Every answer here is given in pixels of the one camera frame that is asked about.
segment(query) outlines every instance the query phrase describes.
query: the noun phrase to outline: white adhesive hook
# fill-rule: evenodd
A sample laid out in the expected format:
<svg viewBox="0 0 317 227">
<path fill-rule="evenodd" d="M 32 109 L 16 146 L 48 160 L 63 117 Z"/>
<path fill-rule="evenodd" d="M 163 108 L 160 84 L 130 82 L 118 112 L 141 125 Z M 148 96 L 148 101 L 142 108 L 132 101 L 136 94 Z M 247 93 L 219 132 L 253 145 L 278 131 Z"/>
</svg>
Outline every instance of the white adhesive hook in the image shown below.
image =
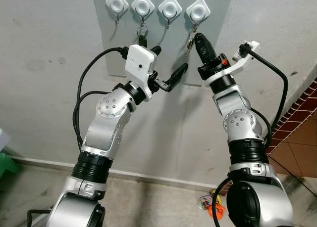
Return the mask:
<svg viewBox="0 0 317 227">
<path fill-rule="evenodd" d="M 158 6 L 158 10 L 163 15 L 163 17 L 167 19 L 166 28 L 169 29 L 170 22 L 175 19 L 183 9 L 177 0 L 164 0 Z"/>
<path fill-rule="evenodd" d="M 150 15 L 155 6 L 151 0 L 134 0 L 131 4 L 131 7 L 139 14 L 141 17 Z"/>
<path fill-rule="evenodd" d="M 120 15 L 122 15 L 129 8 L 129 3 L 126 0 L 106 0 L 106 5 L 116 15 L 116 24 L 119 23 Z"/>
<path fill-rule="evenodd" d="M 210 13 L 205 0 L 196 0 L 186 9 L 186 14 L 195 25 L 207 18 Z"/>
</svg>

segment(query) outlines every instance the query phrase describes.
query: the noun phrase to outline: silver robotic arm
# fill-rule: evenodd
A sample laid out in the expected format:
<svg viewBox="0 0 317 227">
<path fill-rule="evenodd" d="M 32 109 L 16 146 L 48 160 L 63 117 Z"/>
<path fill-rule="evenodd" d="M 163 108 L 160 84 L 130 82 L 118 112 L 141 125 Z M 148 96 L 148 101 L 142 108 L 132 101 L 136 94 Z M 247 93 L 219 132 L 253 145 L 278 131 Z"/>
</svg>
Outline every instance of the silver robotic arm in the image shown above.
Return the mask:
<svg viewBox="0 0 317 227">
<path fill-rule="evenodd" d="M 105 208 L 98 203 L 106 193 L 112 161 L 122 140 L 124 126 L 142 101 L 149 101 L 159 88 L 171 91 L 187 71 L 181 65 L 167 81 L 154 70 L 160 47 L 148 50 L 131 45 L 126 55 L 127 84 L 118 84 L 97 102 L 96 116 L 88 128 L 78 162 L 67 177 L 47 227 L 102 227 Z"/>
<path fill-rule="evenodd" d="M 228 133 L 231 154 L 228 176 L 233 181 L 227 194 L 229 217 L 237 227 L 292 227 L 293 209 L 268 162 L 261 124 L 232 76 L 242 70 L 252 56 L 238 50 L 233 57 L 237 63 L 230 66 L 224 54 L 216 55 L 203 34 L 195 35 L 195 45 L 204 63 L 198 71 L 204 85 L 210 86 L 214 93 L 213 99 Z M 245 42 L 244 46 L 253 52 L 260 48 L 255 41 Z"/>
</svg>

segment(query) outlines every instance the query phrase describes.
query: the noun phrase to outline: black cable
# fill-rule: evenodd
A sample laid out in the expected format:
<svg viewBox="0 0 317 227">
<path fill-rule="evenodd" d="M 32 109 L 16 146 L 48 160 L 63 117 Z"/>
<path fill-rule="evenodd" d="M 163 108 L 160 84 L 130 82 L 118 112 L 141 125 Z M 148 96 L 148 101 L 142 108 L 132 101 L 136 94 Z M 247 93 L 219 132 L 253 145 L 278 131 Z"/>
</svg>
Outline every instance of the black cable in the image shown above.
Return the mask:
<svg viewBox="0 0 317 227">
<path fill-rule="evenodd" d="M 76 104 L 79 102 L 79 99 L 80 99 L 80 94 L 81 94 L 81 87 L 82 87 L 82 84 L 83 84 L 83 81 L 84 81 L 84 78 L 87 74 L 87 72 L 90 70 L 90 68 L 101 58 L 103 57 L 104 55 L 108 54 L 109 52 L 112 52 L 112 51 L 118 51 L 118 52 L 122 52 L 122 48 L 120 47 L 113 47 L 113 48 L 110 48 L 110 49 L 107 49 L 103 52 L 101 52 L 99 55 L 97 55 L 90 63 L 89 65 L 86 67 L 86 69 L 84 70 L 84 72 L 82 73 L 80 79 L 79 79 L 79 83 L 78 83 L 78 88 L 77 88 L 77 97 L 76 97 Z M 79 127 L 79 108 L 78 108 L 78 113 L 76 115 L 76 126 Z"/>
<path fill-rule="evenodd" d="M 225 186 L 229 181 L 231 181 L 230 178 L 226 178 L 225 180 L 222 181 L 222 183 L 219 184 L 217 187 L 216 191 L 214 191 L 212 202 L 211 202 L 211 208 L 212 208 L 212 217 L 214 221 L 214 225 L 216 227 L 220 227 L 218 218 L 217 218 L 217 212 L 216 212 L 216 201 L 217 201 L 217 196 L 219 192 L 221 191 L 222 187 Z"/>
<path fill-rule="evenodd" d="M 287 91 L 288 91 L 288 80 L 286 75 L 284 75 L 284 73 L 282 71 L 280 71 L 277 67 L 275 67 L 274 65 L 272 65 L 270 62 L 268 62 L 267 60 L 263 59 L 261 56 L 259 56 L 258 54 L 256 54 L 254 51 L 252 51 L 249 47 L 245 46 L 245 45 L 240 45 L 240 50 L 245 50 L 248 54 L 250 54 L 251 56 L 253 56 L 256 60 L 258 60 L 259 62 L 263 63 L 264 65 L 266 65 L 268 68 L 270 68 L 271 70 L 273 70 L 275 73 L 277 73 L 283 80 L 284 82 L 284 88 L 283 88 L 283 93 L 282 93 L 282 98 L 281 98 L 281 102 L 279 104 L 278 107 L 278 111 L 276 113 L 275 119 L 273 121 L 273 124 L 271 126 L 272 131 L 274 130 L 276 124 L 279 121 L 279 118 L 282 114 L 283 108 L 284 108 L 284 104 L 285 104 L 285 100 L 286 100 L 286 96 L 287 96 Z"/>
<path fill-rule="evenodd" d="M 32 214 L 49 214 L 51 210 L 29 210 L 27 216 L 27 227 L 32 226 Z"/>
<path fill-rule="evenodd" d="M 292 172 L 291 171 L 289 171 L 287 168 L 285 168 L 282 164 L 280 164 L 278 161 L 276 161 L 274 158 L 272 158 L 271 156 L 270 156 L 270 158 L 272 159 L 272 160 L 274 160 L 279 166 L 281 166 L 283 169 L 285 169 L 287 172 L 289 172 L 289 174 L 291 175 L 291 176 L 293 176 L 297 181 L 299 181 L 308 191 L 310 191 L 311 193 L 312 193 L 312 195 L 314 195 L 315 197 L 317 197 L 317 195 L 313 192 L 313 191 L 311 191 L 302 181 L 300 181 L 299 179 L 298 179 L 298 177 L 296 177 L 294 174 L 292 174 Z"/>
<path fill-rule="evenodd" d="M 265 142 L 265 149 L 269 147 L 272 141 L 272 129 L 271 129 L 271 124 L 268 122 L 266 117 L 259 111 L 255 110 L 254 108 L 251 108 L 251 111 L 253 111 L 255 114 L 257 114 L 261 119 L 265 122 L 266 127 L 267 127 L 267 134 L 266 134 L 266 142 Z"/>
<path fill-rule="evenodd" d="M 82 95 L 79 98 L 79 101 L 77 102 L 77 104 L 75 105 L 74 111 L 73 111 L 73 127 L 77 136 L 77 142 L 78 142 L 78 146 L 79 146 L 79 150 L 80 147 L 83 143 L 83 139 L 80 136 L 80 130 L 79 130 L 79 107 L 80 107 L 80 103 L 84 100 L 85 97 L 87 97 L 88 95 L 91 94 L 108 94 L 109 92 L 105 92 L 105 91 L 90 91 L 85 93 L 84 95 Z"/>
</svg>

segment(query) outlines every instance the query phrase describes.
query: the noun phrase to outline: green object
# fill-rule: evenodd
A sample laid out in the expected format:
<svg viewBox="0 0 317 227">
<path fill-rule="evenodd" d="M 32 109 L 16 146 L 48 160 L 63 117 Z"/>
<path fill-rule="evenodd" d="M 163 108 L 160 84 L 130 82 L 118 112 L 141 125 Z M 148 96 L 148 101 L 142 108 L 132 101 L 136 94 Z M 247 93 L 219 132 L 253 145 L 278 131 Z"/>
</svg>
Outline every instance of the green object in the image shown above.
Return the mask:
<svg viewBox="0 0 317 227">
<path fill-rule="evenodd" d="M 9 170 L 10 172 L 16 174 L 19 172 L 20 167 L 12 159 L 10 159 L 10 157 L 0 152 L 0 177 L 5 170 Z"/>
</svg>

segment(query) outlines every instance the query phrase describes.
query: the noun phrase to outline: baseboard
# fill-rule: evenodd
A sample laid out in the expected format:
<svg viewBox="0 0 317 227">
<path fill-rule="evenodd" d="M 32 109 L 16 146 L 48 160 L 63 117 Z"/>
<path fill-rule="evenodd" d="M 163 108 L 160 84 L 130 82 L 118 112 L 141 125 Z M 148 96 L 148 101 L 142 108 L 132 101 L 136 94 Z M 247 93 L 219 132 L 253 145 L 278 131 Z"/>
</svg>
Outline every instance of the baseboard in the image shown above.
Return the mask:
<svg viewBox="0 0 317 227">
<path fill-rule="evenodd" d="M 43 168 L 51 168 L 51 169 L 64 170 L 64 171 L 70 171 L 70 172 L 73 170 L 75 166 L 74 164 L 70 164 L 70 163 L 22 158 L 17 156 L 10 156 L 10 158 L 19 164 L 33 165 L 33 166 L 38 166 Z M 188 182 L 184 180 L 143 175 L 139 173 L 125 172 L 125 171 L 115 170 L 115 169 L 110 169 L 109 177 L 134 180 L 137 182 L 149 182 L 149 183 L 163 184 L 168 186 L 176 186 L 176 187 L 206 191 L 206 192 L 209 192 L 211 189 L 217 188 L 216 185 L 210 185 L 210 184 L 205 184 L 200 182 Z"/>
</svg>

